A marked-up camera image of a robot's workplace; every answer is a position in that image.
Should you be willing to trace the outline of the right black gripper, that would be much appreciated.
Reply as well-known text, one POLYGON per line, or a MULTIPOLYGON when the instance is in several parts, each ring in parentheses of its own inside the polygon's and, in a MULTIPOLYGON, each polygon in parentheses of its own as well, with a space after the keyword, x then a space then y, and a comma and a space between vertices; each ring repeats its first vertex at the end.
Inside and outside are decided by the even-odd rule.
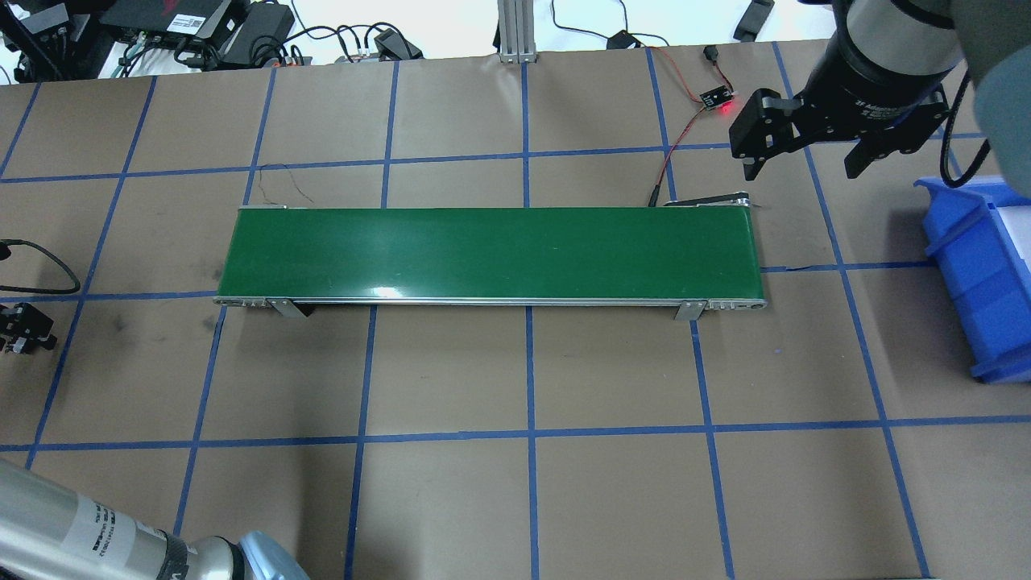
POLYGON ((802 91, 784 98, 759 88, 729 129, 743 178, 757 179, 769 159, 814 143, 855 142, 844 158, 847 179, 876 160, 916 153, 950 113, 946 71, 909 76, 884 68, 846 36, 832 37, 802 91))

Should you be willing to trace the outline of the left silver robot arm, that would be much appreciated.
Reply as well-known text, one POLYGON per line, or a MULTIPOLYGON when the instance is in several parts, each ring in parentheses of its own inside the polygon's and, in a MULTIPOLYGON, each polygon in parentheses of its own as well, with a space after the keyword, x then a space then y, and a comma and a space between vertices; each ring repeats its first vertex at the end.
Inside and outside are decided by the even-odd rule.
POLYGON ((1 462, 4 579, 307 579, 279 543, 253 531, 185 542, 1 462))

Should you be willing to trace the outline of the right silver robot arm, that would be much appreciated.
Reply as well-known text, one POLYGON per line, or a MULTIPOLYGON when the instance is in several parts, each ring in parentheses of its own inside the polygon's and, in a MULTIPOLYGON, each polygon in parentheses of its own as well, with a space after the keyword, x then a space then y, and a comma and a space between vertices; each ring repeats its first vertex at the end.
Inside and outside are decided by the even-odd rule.
POLYGON ((769 159, 854 142, 851 179, 891 153, 914 153, 951 114, 942 82, 966 62, 975 118, 1005 183, 1029 195, 1027 1, 834 1, 835 31, 806 86, 757 89, 729 130, 754 180, 769 159))

